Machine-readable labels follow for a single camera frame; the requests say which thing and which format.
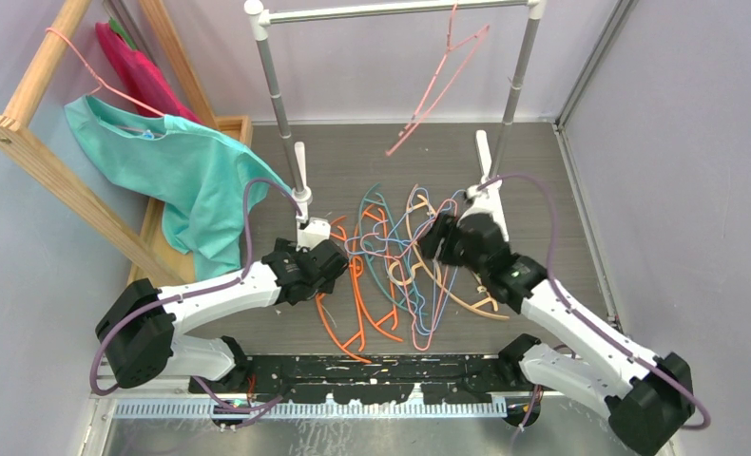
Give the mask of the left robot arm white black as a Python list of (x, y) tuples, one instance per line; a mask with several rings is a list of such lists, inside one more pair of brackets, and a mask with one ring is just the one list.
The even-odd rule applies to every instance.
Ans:
[[(199, 338), (191, 331), (231, 314), (329, 294), (348, 266), (345, 251), (332, 240), (308, 249), (279, 238), (270, 254), (244, 270), (160, 288), (147, 278), (135, 280), (96, 325), (100, 348), (90, 387), (107, 395), (158, 378), (188, 377), (194, 389), (206, 385), (214, 392), (238, 392), (250, 377), (250, 362), (240, 343), (230, 336)], [(103, 361), (111, 369), (114, 388), (98, 384)]]

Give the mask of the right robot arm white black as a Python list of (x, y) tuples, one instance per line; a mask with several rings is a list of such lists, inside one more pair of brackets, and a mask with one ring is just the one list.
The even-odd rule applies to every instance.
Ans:
[(443, 214), (417, 242), (420, 254), (475, 273), (497, 302), (537, 323), (575, 353), (568, 357), (522, 334), (499, 356), (512, 390), (556, 390), (605, 418), (639, 455), (656, 455), (695, 413), (691, 369), (616, 331), (569, 296), (535, 259), (514, 252), (492, 216)]

